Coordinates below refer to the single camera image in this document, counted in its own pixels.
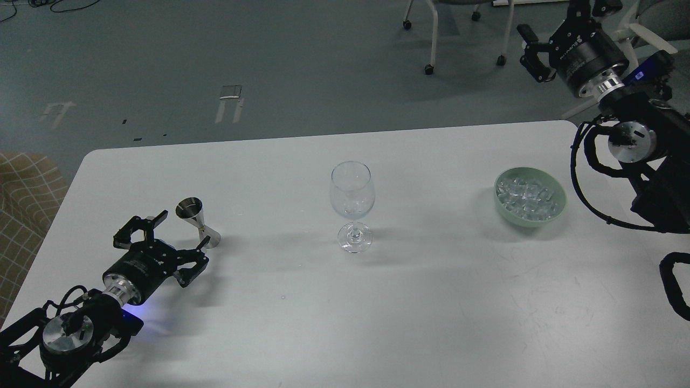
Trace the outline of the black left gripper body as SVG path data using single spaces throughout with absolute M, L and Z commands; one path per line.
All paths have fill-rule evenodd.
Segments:
M 102 275 L 104 293 L 123 306 L 141 306 L 168 278 L 174 278 L 177 249 L 160 241 L 157 251 L 126 251 Z

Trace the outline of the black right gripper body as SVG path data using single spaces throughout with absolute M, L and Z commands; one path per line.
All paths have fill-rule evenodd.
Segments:
M 549 65 L 576 98 L 591 79 L 612 70 L 623 74 L 630 61 L 593 19 L 565 19 L 549 38 Z

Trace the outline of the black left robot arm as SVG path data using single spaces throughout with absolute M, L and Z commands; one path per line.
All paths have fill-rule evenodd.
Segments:
M 168 278 L 189 286 L 209 263 L 207 248 L 221 240 L 200 216 L 188 221 L 199 231 L 192 249 L 176 249 L 155 238 L 154 230 L 167 218 L 134 216 L 113 237 L 123 249 L 102 276 L 104 290 L 72 287 L 81 295 L 59 303 L 51 300 L 2 331 L 2 387 L 71 387 L 95 363 L 122 352 L 142 327 L 142 319 L 124 309 L 140 306 Z

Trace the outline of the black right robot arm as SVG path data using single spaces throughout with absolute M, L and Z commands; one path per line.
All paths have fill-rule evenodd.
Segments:
M 540 41 L 527 24 L 520 64 L 537 82 L 560 77 L 576 98 L 594 98 L 599 115 L 577 128 L 571 145 L 571 181 L 591 213 L 631 230 L 688 234 L 688 117 L 670 104 L 673 57 L 660 48 L 633 71 L 601 20 L 623 7 L 619 1 L 571 1 L 562 24 Z M 647 225 L 631 224 L 602 213 L 589 203 L 577 178 L 577 157 L 613 178 L 629 181 L 636 196 L 631 211 Z

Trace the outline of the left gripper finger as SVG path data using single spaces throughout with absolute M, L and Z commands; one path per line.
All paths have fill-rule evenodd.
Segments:
M 141 218 L 140 216 L 131 217 L 113 236 L 113 246 L 117 249 L 128 251 L 157 251 L 162 249 L 162 243 L 155 238 L 154 230 L 168 216 L 168 211 L 163 210 L 153 218 Z M 133 241 L 132 236 L 135 232 L 143 232 L 143 240 Z
M 210 243 L 210 237 L 204 237 L 199 245 L 193 249 L 177 250 L 174 254 L 174 278 L 180 287 L 188 287 L 200 275 L 210 262 L 205 255 L 205 248 Z

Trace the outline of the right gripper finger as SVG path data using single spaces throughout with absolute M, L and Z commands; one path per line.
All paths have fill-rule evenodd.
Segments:
M 520 57 L 520 64 L 538 83 L 552 81 L 555 77 L 555 70 L 545 65 L 540 59 L 539 54 L 545 53 L 550 55 L 554 44 L 548 41 L 541 42 L 528 24 L 518 24 L 516 30 L 525 43 L 524 52 Z
M 584 23 L 586 20 L 600 20 L 623 9 L 622 1 L 569 1 L 569 22 Z

